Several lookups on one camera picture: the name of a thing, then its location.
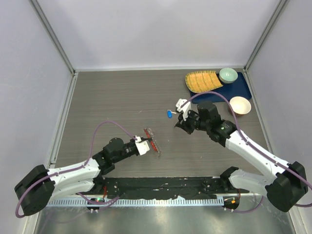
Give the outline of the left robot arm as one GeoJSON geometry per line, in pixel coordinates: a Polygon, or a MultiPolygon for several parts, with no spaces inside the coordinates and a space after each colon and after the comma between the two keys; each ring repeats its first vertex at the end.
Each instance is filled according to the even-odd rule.
{"type": "Polygon", "coordinates": [[[58,198],[81,192],[100,194],[104,183],[100,178],[115,169],[115,164],[133,155],[142,156],[149,151],[147,141],[141,137],[124,143],[113,138],[103,150],[89,160],[66,167],[47,169],[34,167],[14,188],[18,197],[16,216],[31,216],[58,198]]]}

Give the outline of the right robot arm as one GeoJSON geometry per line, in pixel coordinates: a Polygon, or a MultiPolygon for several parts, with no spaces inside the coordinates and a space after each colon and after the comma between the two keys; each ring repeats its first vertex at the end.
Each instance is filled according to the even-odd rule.
{"type": "Polygon", "coordinates": [[[230,167],[220,176],[223,191],[243,189],[257,193],[282,212],[288,212],[308,192],[302,164],[289,163],[256,144],[237,125],[222,119],[212,102],[198,104],[196,112],[186,99],[179,99],[175,106],[179,114],[176,127],[188,134],[195,130],[206,132],[212,141],[237,153],[262,173],[256,175],[230,167]]]}

